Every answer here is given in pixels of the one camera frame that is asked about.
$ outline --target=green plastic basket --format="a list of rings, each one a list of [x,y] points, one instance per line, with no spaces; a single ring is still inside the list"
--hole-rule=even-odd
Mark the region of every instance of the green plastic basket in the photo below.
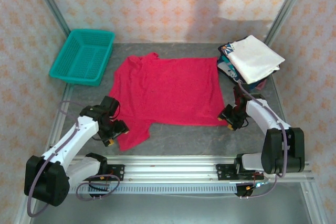
[[[49,72],[67,83],[98,86],[112,53],[114,33],[72,30]]]

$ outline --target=gray table surface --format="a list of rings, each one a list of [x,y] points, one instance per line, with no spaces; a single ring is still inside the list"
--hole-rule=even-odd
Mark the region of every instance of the gray table surface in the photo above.
[[[114,44],[113,52],[106,67],[101,84],[98,87],[74,85],[72,101],[83,105],[100,104],[103,97],[113,86],[114,71],[129,55],[143,56],[157,52],[162,59],[186,57],[218,57],[219,44]],[[234,104],[234,84],[222,73],[219,83],[225,104]],[[271,78],[261,91],[269,106],[282,117],[276,90]],[[78,115],[81,108],[71,104],[68,112]],[[66,118],[62,135],[73,125]],[[227,127],[217,126],[177,126],[153,124],[150,128],[150,138],[140,145],[122,152],[118,143],[105,147],[99,141],[89,140],[79,151],[79,155],[94,152],[101,155],[221,155],[235,156],[239,153],[261,152],[264,135],[258,125],[249,120],[249,126],[237,131]]]

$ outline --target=cable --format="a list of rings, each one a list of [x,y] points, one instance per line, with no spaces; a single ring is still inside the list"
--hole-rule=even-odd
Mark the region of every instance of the cable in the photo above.
[[[100,178],[100,177],[111,177],[111,178],[116,178],[117,179],[117,181],[118,181],[118,183],[117,183],[117,185],[114,187],[114,189],[113,190],[111,190],[110,192],[108,192],[107,194],[104,194],[103,196],[99,196],[99,199],[102,199],[102,198],[105,198],[105,197],[107,197],[107,196],[109,196],[109,195],[111,195],[118,187],[119,187],[119,185],[120,185],[120,179],[116,176],[116,175],[113,175],[113,174],[102,174],[102,175],[94,175],[94,176],[90,176],[90,177],[88,177],[88,178]],[[81,186],[83,186],[83,185],[96,185],[96,186],[99,186],[99,185],[101,185],[101,183],[93,183],[93,182],[83,182],[83,183],[81,183],[81,184],[79,184],[79,186],[77,187],[77,189],[76,189],[76,197],[79,199],[79,200],[82,200],[82,201],[91,201],[91,200],[95,200],[96,198],[95,197],[91,197],[91,198],[83,198],[83,197],[81,197],[80,196],[80,194],[78,194],[78,190],[79,190],[79,188],[81,187]]]
[[[106,140],[110,140],[112,139],[111,137],[107,137],[107,138],[95,138],[95,137],[92,137],[93,140],[96,140],[96,141],[106,141]]]
[[[257,173],[253,173],[253,186],[256,185],[256,175]]]
[[[45,205],[43,206],[43,208],[42,208],[39,212],[37,212],[37,213],[35,213],[35,214],[32,213],[32,211],[31,211],[31,203],[32,203],[32,198],[33,198],[33,192],[34,192],[34,190],[35,190],[35,187],[36,187],[36,184],[37,184],[38,179],[40,178],[42,172],[44,171],[44,169],[46,168],[46,166],[47,166],[47,164],[50,162],[50,160],[52,160],[52,158],[55,157],[55,156],[57,155],[57,153],[58,153],[64,146],[66,146],[66,145],[73,139],[73,137],[76,135],[76,133],[77,133],[77,131],[78,131],[78,128],[79,128],[79,122],[78,122],[78,119],[77,119],[76,117],[74,117],[73,115],[71,115],[71,114],[69,114],[69,113],[67,113],[67,112],[65,112],[65,111],[62,110],[61,105],[62,105],[63,103],[65,103],[65,102],[73,103],[73,104],[77,104],[77,105],[79,105],[79,104],[78,104],[78,103],[75,103],[75,102],[71,102],[71,101],[61,101],[61,102],[58,104],[58,110],[59,110],[59,112],[62,113],[62,114],[64,114],[65,116],[68,116],[68,117],[74,119],[76,127],[75,127],[74,131],[72,132],[72,134],[68,137],[68,139],[66,139],[66,140],[64,141],[64,143],[61,144],[61,145],[55,150],[55,152],[52,153],[52,154],[45,160],[45,162],[42,164],[40,170],[37,172],[36,177],[35,177],[34,180],[33,180],[33,183],[32,183],[32,185],[31,185],[31,187],[30,187],[30,190],[29,190],[29,194],[28,194],[28,202],[27,202],[27,213],[28,213],[28,215],[29,215],[30,217],[32,217],[32,218],[33,218],[33,217],[36,217],[36,216],[38,216],[38,215],[40,215],[44,210],[46,210],[46,208],[47,208],[48,205],[49,205],[49,204],[45,204]]]
[[[240,87],[240,89],[243,91],[243,93],[245,93],[247,96],[249,96],[253,101],[255,101],[257,104],[259,104],[261,107],[263,107],[277,122],[277,124],[280,126],[281,128],[281,131],[282,131],[282,138],[284,139],[284,149],[283,149],[283,167],[282,167],[282,174],[276,174],[275,175],[275,180],[274,180],[274,183],[272,185],[272,187],[265,193],[262,193],[260,195],[254,195],[254,196],[249,196],[248,198],[256,198],[256,197],[260,197],[260,196],[264,196],[268,193],[270,193],[274,188],[275,188],[275,185],[277,183],[277,180],[278,180],[278,177],[279,178],[284,178],[284,176],[286,175],[286,172],[287,172],[287,158],[288,158],[288,146],[287,146],[287,135],[286,135],[286,131],[285,131],[285,128],[283,126],[282,123],[279,122],[279,119],[278,117],[275,115],[275,113],[269,108],[269,107],[266,107],[264,106],[260,101],[258,101],[256,98],[254,98],[249,92],[247,92],[241,82],[238,82],[238,85]]]
[[[115,120],[118,117],[118,115],[120,114],[120,110],[121,110],[121,108],[120,108],[120,103],[119,103],[117,115],[113,116],[112,120]]]
[[[113,120],[115,120],[115,119],[117,119],[117,117],[119,116],[119,114],[120,114],[120,103],[119,103],[119,105],[118,105],[118,108],[119,108],[119,110],[118,110],[118,113],[117,113],[117,115],[116,116],[114,116],[114,117],[110,117],[110,119],[113,121]],[[106,140],[110,140],[110,139],[112,139],[111,137],[106,137],[106,138],[95,138],[95,137],[92,137],[92,139],[93,140],[96,140],[96,141],[106,141]]]
[[[108,191],[107,189],[98,188],[98,187],[95,187],[93,185],[89,185],[89,187],[94,189],[94,190],[97,190],[97,191]]]
[[[34,180],[33,180],[33,183],[32,183],[32,185],[31,185],[31,187],[30,187],[30,190],[29,190],[29,194],[28,194],[28,202],[27,202],[27,213],[28,213],[28,215],[29,215],[30,217],[32,217],[32,218],[33,218],[33,217],[37,217],[38,215],[40,215],[40,214],[41,214],[44,210],[46,210],[46,208],[49,206],[49,204],[45,204],[45,205],[42,207],[42,209],[41,209],[39,212],[37,212],[37,213],[32,213],[32,211],[31,211],[31,203],[32,203],[32,198],[33,198],[33,192],[34,192],[34,190],[35,190],[35,187],[36,187],[36,184],[37,184],[38,179],[40,178],[40,176],[41,176],[41,174],[43,173],[43,171],[44,171],[45,167],[47,166],[47,164],[52,160],[53,157],[57,156],[58,152],[59,152],[61,149],[63,149],[64,146],[66,146],[66,145],[73,139],[73,137],[76,135],[76,133],[77,133],[77,131],[78,131],[78,128],[79,128],[78,118],[62,110],[61,105],[62,105],[63,103],[73,103],[73,104],[82,106],[80,103],[72,102],[72,101],[70,101],[70,100],[64,100],[64,101],[61,101],[61,102],[59,102],[59,104],[58,104],[58,110],[59,110],[59,112],[62,113],[63,115],[65,115],[65,116],[68,116],[68,117],[72,118],[72,119],[75,121],[75,125],[76,125],[76,127],[75,127],[74,131],[72,132],[72,134],[68,137],[68,139],[66,139],[66,140],[64,141],[64,143],[61,144],[61,145],[55,150],[55,152],[52,153],[52,154],[45,160],[45,162],[41,165],[41,168],[39,169],[39,171],[38,171],[37,174],[36,174],[36,177],[35,177]],[[105,194],[104,196],[100,196],[100,199],[103,198],[103,197],[109,196],[111,193],[113,193],[113,192],[117,189],[117,187],[118,187],[119,184],[120,184],[120,180],[119,180],[119,178],[118,178],[116,175],[112,175],[112,174],[94,175],[94,176],[91,176],[91,177],[89,177],[89,178],[96,178],[96,177],[101,177],[101,176],[103,176],[103,177],[113,177],[113,178],[116,178],[116,179],[118,180],[118,184],[116,185],[116,187],[115,187],[112,191],[110,191],[109,193]],[[82,184],[80,184],[80,185],[77,187],[77,189],[76,189],[76,196],[77,196],[77,198],[80,199],[80,200],[89,201],[89,200],[91,200],[91,199],[84,199],[84,198],[79,197],[79,195],[78,195],[78,189],[80,188],[80,186],[82,186],[82,185],[86,185],[86,184],[89,185],[89,186],[90,186],[90,185],[92,186],[92,185],[100,185],[100,183],[91,183],[91,182],[89,182],[89,183],[82,183]]]
[[[245,118],[245,121],[246,121],[246,125],[243,125],[241,128],[245,128],[245,127],[248,126],[248,120],[247,120],[247,118]]]
[[[220,194],[220,196],[192,196],[188,194],[150,194],[150,195],[159,195],[159,196],[171,196],[171,197],[182,197],[182,198],[197,198],[197,199],[223,199],[223,198],[237,198],[236,195]]]

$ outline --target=floral wall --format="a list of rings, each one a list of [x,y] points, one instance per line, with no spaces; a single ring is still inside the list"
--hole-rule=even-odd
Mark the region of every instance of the floral wall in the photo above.
[[[70,29],[115,32],[116,42],[264,39],[284,0],[56,0]]]
[[[43,153],[64,91],[48,71],[65,36],[44,0],[0,6],[0,222],[13,223],[26,162]]]
[[[298,0],[272,45],[286,59],[276,84],[289,122],[305,133],[306,160],[330,223],[336,220],[335,21],[336,0]]]

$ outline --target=robotic arm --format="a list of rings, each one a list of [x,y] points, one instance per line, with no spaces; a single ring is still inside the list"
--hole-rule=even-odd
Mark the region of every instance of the robotic arm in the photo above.
[[[218,119],[226,120],[229,123],[228,127],[235,131],[243,126],[249,116],[256,121],[265,134],[261,153],[242,155],[243,168],[245,170],[263,170],[267,174],[282,173],[284,150],[287,149],[287,172],[302,172],[305,167],[303,131],[300,128],[292,128],[279,118],[261,94],[249,94],[247,86],[235,86],[234,96],[235,106],[228,105],[219,114]],[[283,144],[284,136],[279,123],[285,129],[287,148]]]
[[[90,153],[82,161],[71,166],[70,163],[84,144],[95,134],[98,133],[104,145],[109,146],[112,139],[129,131],[123,121],[112,120],[119,105],[116,99],[105,97],[100,105],[85,107],[78,117],[78,128],[74,125],[42,157],[32,156],[26,164],[25,195],[29,195],[33,181],[43,163],[68,141],[75,129],[77,132],[74,137],[53,156],[44,168],[34,188],[33,197],[52,206],[59,206],[67,197],[70,186],[76,185],[92,175],[106,174],[107,159],[98,154]]]

